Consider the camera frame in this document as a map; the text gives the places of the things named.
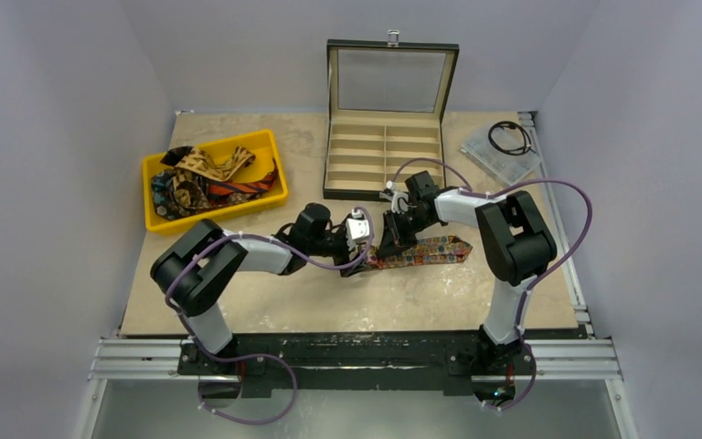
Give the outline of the colourful patterned tie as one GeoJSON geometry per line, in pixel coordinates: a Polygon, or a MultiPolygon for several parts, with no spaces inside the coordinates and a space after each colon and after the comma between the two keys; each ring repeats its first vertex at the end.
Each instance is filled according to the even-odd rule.
{"type": "Polygon", "coordinates": [[[473,251],[473,245],[456,235],[419,239],[417,245],[395,256],[379,257],[373,247],[367,255],[370,270],[390,270],[424,265],[463,263],[473,251]]]}

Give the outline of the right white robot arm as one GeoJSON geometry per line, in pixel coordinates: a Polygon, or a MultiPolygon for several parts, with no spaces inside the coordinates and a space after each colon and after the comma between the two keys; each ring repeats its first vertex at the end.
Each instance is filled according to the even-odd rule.
{"type": "Polygon", "coordinates": [[[522,284],[544,274],[558,253],[547,223],[525,191],[495,198],[473,195],[463,187],[438,187],[426,171],[407,178],[406,187],[399,191],[389,181],[379,194],[390,202],[390,209],[383,214],[377,257],[399,256],[414,248],[417,234],[436,224],[477,228],[495,285],[482,325],[487,341],[477,347],[476,358],[487,371],[501,370],[512,360],[510,344],[524,333],[527,294],[522,284]]]}

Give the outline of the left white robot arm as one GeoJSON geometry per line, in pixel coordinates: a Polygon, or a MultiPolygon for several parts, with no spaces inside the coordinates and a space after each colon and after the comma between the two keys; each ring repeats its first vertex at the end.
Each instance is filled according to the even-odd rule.
{"type": "Polygon", "coordinates": [[[150,277],[179,316],[212,373],[233,368],[236,349],[218,299],[237,273],[291,275],[308,264],[349,274],[372,248],[371,214],[356,207],[335,226],[329,209],[306,205],[297,219],[270,236],[225,230],[203,219],[153,263],[150,277]]]}

